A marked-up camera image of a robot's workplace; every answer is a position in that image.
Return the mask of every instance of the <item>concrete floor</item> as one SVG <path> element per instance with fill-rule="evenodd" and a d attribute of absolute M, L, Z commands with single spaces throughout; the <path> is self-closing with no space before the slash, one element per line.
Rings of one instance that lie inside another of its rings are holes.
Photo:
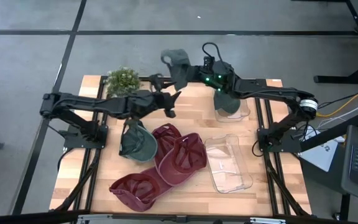
<path fill-rule="evenodd" d="M 358 1 L 354 4 L 358 12 Z M 79 5 L 80 0 L 0 0 L 0 29 L 71 30 Z M 93 0 L 87 2 L 80 24 L 80 30 L 352 30 L 353 27 L 352 16 L 343 3 L 290 0 L 232 0 L 230 4 L 218 0 Z M 42 94 L 52 88 L 67 41 L 65 35 L 0 35 L 0 141 L 6 144 L 0 150 L 0 215 L 9 213 L 40 122 Z M 168 75 L 159 57 L 163 49 L 183 48 L 192 64 L 201 64 L 201 45 L 207 41 L 219 45 L 223 59 L 243 78 L 280 78 L 285 86 L 314 93 L 320 102 L 358 91 L 358 85 L 313 82 L 314 75 L 344 76 L 357 70 L 358 37 L 222 35 L 78 36 L 61 91 L 77 94 L 84 74 L 105 74 L 120 65 L 132 67 L 142 75 L 157 72 Z M 324 108 L 322 113 L 337 106 Z M 51 125 L 57 129 L 66 127 L 57 121 Z M 62 145 L 61 137 L 49 130 L 24 213 L 47 211 Z M 305 180 L 313 213 L 330 218 L 332 212 L 339 210 L 341 195 L 308 177 Z M 349 219 L 358 221 L 358 198 L 352 197 Z"/>

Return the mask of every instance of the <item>wooden table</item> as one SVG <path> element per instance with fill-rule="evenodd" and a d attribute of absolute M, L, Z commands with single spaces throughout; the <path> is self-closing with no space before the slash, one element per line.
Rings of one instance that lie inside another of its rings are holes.
<path fill-rule="evenodd" d="M 101 76 L 85 75 L 80 95 L 96 97 L 100 78 Z M 282 86 L 282 83 L 281 80 L 267 80 L 267 85 Z M 142 88 L 148 87 L 149 84 L 145 83 Z M 175 92 L 173 87 L 166 91 Z M 142 121 L 150 132 L 165 123 L 171 123 L 178 128 L 182 135 L 196 132 L 199 133 L 203 141 L 217 135 L 236 134 L 239 136 L 243 160 L 254 180 L 253 186 L 236 193 L 220 194 L 213 187 L 207 166 L 198 171 L 188 182 L 175 187 L 159 198 L 153 207 L 144 213 L 160 215 L 272 215 L 263 157 L 255 157 L 251 153 L 251 146 L 256 141 L 256 129 L 258 128 L 254 98 L 247 99 L 250 108 L 248 117 L 236 123 L 220 123 L 215 119 L 212 96 L 212 88 L 206 87 L 202 83 L 189 83 L 177 99 L 176 118 L 166 118 L 164 112 L 159 110 L 143 118 Z M 270 103 L 274 121 L 280 121 L 288 114 L 288 108 L 284 103 L 276 101 Z M 261 104 L 266 124 L 263 100 Z M 90 112 L 78 111 L 77 113 L 85 119 L 90 120 L 92 117 Z M 136 213 L 110 193 L 109 187 L 117 179 L 127 174 L 139 173 L 152 167 L 154 163 L 141 164 L 118 156 L 123 121 L 108 118 L 107 125 L 109 126 L 108 140 L 100 158 L 91 211 L 95 213 Z M 59 206 L 77 184 L 84 151 L 84 149 L 74 149 L 62 160 L 50 208 Z M 280 155 L 286 186 L 302 208 L 311 213 L 299 161 L 291 154 L 281 153 Z M 87 190 L 88 186 L 86 185 L 80 208 L 85 207 Z M 277 186 L 275 186 L 275 192 L 279 212 L 283 213 L 280 191 Z"/>

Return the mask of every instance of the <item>green plant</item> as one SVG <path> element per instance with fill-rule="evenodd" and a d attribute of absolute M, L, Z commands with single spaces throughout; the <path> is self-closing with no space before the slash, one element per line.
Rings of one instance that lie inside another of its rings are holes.
<path fill-rule="evenodd" d="M 140 88 L 139 74 L 133 69 L 121 67 L 108 72 L 107 84 L 108 97 L 127 96 Z"/>

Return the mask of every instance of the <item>red baseball cap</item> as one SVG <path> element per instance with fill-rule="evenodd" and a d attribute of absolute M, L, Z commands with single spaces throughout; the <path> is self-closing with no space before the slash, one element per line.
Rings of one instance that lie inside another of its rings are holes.
<path fill-rule="evenodd" d="M 140 174 L 129 174 L 118 179 L 109 190 L 130 209 L 144 212 L 153 206 L 159 196 L 171 188 L 172 186 L 165 183 L 153 167 Z"/>
<path fill-rule="evenodd" d="M 174 125 L 167 123 L 156 128 L 153 136 L 157 140 L 157 153 L 154 157 L 155 166 L 158 167 L 162 159 L 173 149 L 173 144 L 177 138 L 181 137 L 179 130 Z"/>
<path fill-rule="evenodd" d="M 169 185 L 176 186 L 206 167 L 205 146 L 197 133 L 187 134 L 174 141 L 173 150 L 161 160 L 157 172 Z"/>

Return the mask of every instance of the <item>green baseball cap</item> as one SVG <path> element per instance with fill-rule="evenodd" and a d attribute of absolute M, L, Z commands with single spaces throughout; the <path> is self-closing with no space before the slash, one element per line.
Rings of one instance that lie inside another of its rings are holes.
<path fill-rule="evenodd" d="M 157 153 L 157 140 L 141 121 L 127 119 L 122 129 L 119 155 L 139 162 L 147 162 Z"/>
<path fill-rule="evenodd" d="M 215 110 L 222 109 L 228 115 L 234 114 L 240 108 L 241 102 L 238 99 L 233 99 L 226 93 L 215 91 L 214 94 L 214 107 Z"/>

